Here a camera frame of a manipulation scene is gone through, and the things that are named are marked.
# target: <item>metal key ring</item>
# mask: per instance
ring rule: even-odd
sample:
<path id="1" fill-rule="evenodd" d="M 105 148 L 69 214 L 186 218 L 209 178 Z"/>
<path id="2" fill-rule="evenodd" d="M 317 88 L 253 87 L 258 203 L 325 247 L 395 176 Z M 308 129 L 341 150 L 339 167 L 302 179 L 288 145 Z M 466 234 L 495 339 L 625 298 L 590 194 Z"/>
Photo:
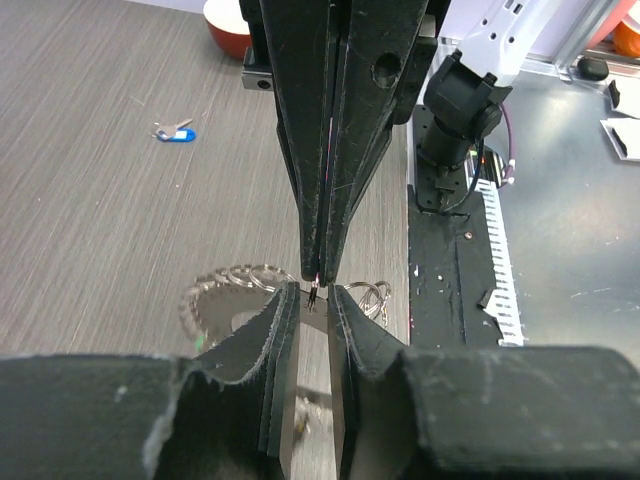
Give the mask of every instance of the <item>metal key ring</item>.
<path id="1" fill-rule="evenodd" d="M 187 334 L 187 338 L 190 340 L 196 340 L 201 335 L 201 328 L 197 318 L 197 303 L 200 295 L 205 293 L 202 288 L 202 283 L 189 288 L 184 294 L 184 300 L 181 302 L 178 310 L 180 311 L 180 320 L 184 332 Z"/>
<path id="2" fill-rule="evenodd" d="M 380 289 L 380 287 L 384 287 L 384 297 L 383 297 L 384 302 L 386 302 L 387 300 L 389 300 L 389 298 L 391 298 L 391 285 L 389 284 L 389 282 L 380 280 L 379 282 L 374 283 L 374 285 L 378 287 L 378 289 Z"/>
<path id="3" fill-rule="evenodd" d="M 228 268 L 216 268 L 213 272 L 213 278 L 220 283 L 229 283 L 229 269 Z"/>
<path id="4" fill-rule="evenodd" d="M 373 284 L 368 283 L 368 282 L 353 282 L 353 283 L 349 283 L 349 284 L 344 286 L 344 289 L 345 290 L 351 290 L 352 288 L 357 288 L 357 287 L 368 288 L 369 291 L 371 291 L 371 294 L 373 294 L 373 295 L 375 295 L 377 297 L 377 299 L 378 299 L 377 302 L 364 311 L 364 314 L 369 318 L 371 318 L 371 315 L 373 315 L 374 313 L 376 313 L 376 316 L 377 316 L 377 313 L 379 313 L 380 309 L 382 308 L 382 294 L 380 293 L 380 289 L 376 285 L 373 285 Z M 362 303 L 364 301 L 365 296 L 369 293 L 369 291 L 367 291 L 367 293 L 365 293 L 365 295 L 363 295 L 363 297 L 360 299 L 360 302 L 358 303 L 358 306 L 361 309 L 362 309 L 362 307 L 360 306 L 360 303 Z"/>
<path id="5" fill-rule="evenodd" d="M 373 309 L 375 307 L 377 311 L 372 312 L 371 316 L 369 317 L 371 320 L 375 320 L 376 318 L 378 318 L 381 312 L 381 309 L 378 308 L 381 306 L 381 302 L 382 302 L 381 299 L 377 299 L 375 303 L 373 303 L 373 305 L 371 304 L 371 299 L 374 295 L 375 295 L 375 290 L 372 288 L 367 288 L 367 291 L 358 302 L 358 307 L 363 312 L 367 311 L 369 308 Z"/>
<path id="6" fill-rule="evenodd" d="M 215 282 L 216 278 L 213 275 L 213 273 L 209 273 L 207 275 L 200 275 L 198 277 L 196 277 L 195 283 L 196 285 L 202 284 L 202 283 L 210 283 L 210 282 Z"/>
<path id="7" fill-rule="evenodd" d="M 275 292 L 276 291 L 276 287 L 272 287 L 271 285 L 265 285 L 264 283 L 262 283 L 262 281 L 256 276 L 256 271 L 265 271 L 265 272 L 271 272 L 274 275 L 279 275 L 284 277 L 280 283 L 282 282 L 295 282 L 296 279 L 293 278 L 291 275 L 289 275 L 287 272 L 285 272 L 283 269 L 278 268 L 278 267 L 274 267 L 271 265 L 267 265 L 266 263 L 263 265 L 254 265 L 253 267 L 251 267 L 251 270 L 249 270 L 249 278 L 251 279 L 251 281 L 253 282 L 253 284 L 267 292 Z"/>
<path id="8" fill-rule="evenodd" d="M 242 280 L 241 278 L 238 278 L 236 276 L 236 274 L 249 276 L 252 266 L 253 265 L 248 263 L 245 263 L 244 265 L 234 265 L 227 272 L 227 278 L 231 283 L 235 283 L 239 287 L 253 288 L 253 284 L 251 283 L 251 281 Z"/>

